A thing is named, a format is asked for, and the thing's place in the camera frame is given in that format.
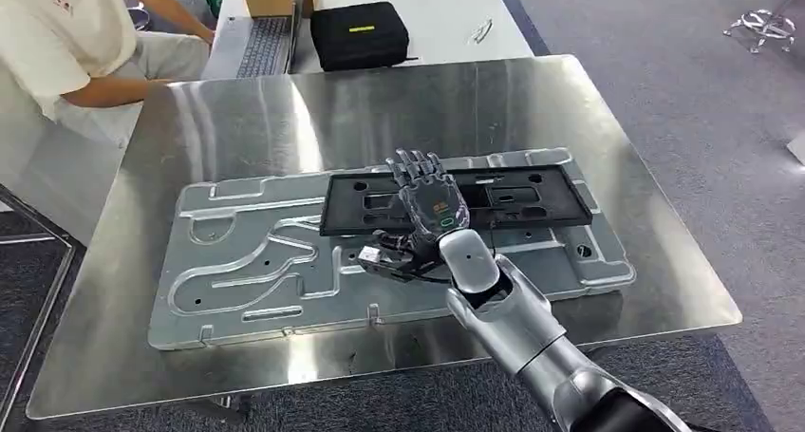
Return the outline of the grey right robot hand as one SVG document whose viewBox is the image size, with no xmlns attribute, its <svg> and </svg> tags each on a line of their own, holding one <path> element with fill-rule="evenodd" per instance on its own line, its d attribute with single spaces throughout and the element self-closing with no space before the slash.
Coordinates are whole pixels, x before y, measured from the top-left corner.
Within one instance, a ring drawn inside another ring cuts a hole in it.
<svg viewBox="0 0 805 432">
<path fill-rule="evenodd" d="M 399 186 L 398 198 L 413 225 L 409 235 L 377 230 L 376 241 L 387 250 L 432 258 L 439 254 L 439 240 L 470 226 L 470 211 L 454 177 L 433 152 L 396 150 L 398 159 L 386 164 Z"/>
</svg>

